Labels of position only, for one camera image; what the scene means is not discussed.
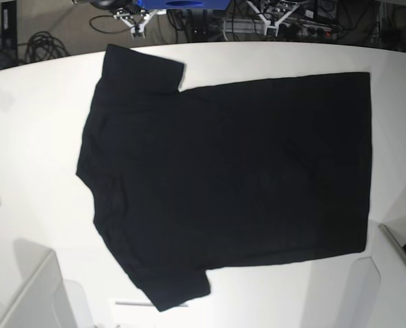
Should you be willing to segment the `white power strip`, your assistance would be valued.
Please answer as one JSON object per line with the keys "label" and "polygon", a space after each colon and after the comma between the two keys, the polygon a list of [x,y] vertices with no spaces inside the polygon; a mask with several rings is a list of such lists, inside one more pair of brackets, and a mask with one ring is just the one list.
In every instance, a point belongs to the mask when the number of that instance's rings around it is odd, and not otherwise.
{"label": "white power strip", "polygon": [[235,18],[234,20],[228,18],[221,24],[221,30],[224,33],[235,35],[242,33],[269,38],[318,38],[319,40],[332,40],[338,32],[334,25],[323,25],[301,19],[288,19],[270,25],[252,18]]}

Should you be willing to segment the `white table divider panel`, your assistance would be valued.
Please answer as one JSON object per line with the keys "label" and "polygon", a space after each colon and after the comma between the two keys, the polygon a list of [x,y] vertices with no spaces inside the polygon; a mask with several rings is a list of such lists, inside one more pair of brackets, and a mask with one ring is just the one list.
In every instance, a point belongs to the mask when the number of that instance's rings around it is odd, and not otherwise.
{"label": "white table divider panel", "polygon": [[48,250],[0,311],[0,327],[77,327],[56,253]]}

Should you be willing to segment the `black T-shirt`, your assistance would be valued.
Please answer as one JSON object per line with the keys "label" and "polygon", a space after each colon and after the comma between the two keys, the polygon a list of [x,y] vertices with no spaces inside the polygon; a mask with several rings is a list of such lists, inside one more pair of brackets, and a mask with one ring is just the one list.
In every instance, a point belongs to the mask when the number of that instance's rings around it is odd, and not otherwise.
{"label": "black T-shirt", "polygon": [[183,63],[109,45],[77,176],[94,225],[159,311],[206,272],[366,248],[370,74],[178,89]]}

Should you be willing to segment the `white slotted tray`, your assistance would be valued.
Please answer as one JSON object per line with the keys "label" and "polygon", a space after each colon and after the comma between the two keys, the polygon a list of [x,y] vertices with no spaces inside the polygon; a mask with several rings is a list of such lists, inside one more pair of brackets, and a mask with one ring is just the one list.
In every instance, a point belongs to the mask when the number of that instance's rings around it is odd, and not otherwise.
{"label": "white slotted tray", "polygon": [[157,310],[151,303],[127,299],[109,299],[116,327],[154,327]]}

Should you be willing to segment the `black panel on floor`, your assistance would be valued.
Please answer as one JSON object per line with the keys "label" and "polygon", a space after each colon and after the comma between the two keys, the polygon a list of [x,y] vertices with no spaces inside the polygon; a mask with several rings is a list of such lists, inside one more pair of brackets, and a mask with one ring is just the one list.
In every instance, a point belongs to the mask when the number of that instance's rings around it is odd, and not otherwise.
{"label": "black panel on floor", "polygon": [[18,53],[17,1],[1,2],[1,40],[4,49]]}

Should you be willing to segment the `blue box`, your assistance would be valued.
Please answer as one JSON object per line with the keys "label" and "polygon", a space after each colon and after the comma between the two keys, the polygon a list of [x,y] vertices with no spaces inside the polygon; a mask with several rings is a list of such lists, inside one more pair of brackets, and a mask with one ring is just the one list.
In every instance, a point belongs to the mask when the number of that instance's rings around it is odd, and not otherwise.
{"label": "blue box", "polygon": [[148,10],[162,9],[203,9],[224,10],[230,0],[137,0],[135,4]]}

